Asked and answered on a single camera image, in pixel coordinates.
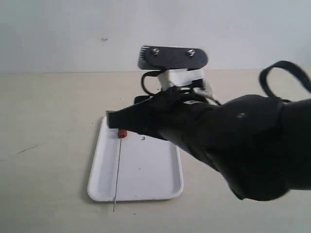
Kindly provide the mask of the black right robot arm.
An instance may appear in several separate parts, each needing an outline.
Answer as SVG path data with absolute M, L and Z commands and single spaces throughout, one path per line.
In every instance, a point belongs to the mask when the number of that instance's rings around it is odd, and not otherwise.
M 107 112 L 107 124 L 167 140 L 221 173 L 239 199 L 311 188 L 311 101 L 245 95 L 223 105 L 170 89 Z

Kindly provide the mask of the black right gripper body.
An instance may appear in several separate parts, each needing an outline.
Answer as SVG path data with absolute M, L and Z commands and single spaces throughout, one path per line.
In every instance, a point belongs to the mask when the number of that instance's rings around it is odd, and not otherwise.
M 161 130 L 173 128 L 180 131 L 200 112 L 218 107 L 218 101 L 202 97 L 190 88 L 172 87 L 153 96 L 136 96 L 133 113 L 136 126 L 133 131 L 166 140 Z

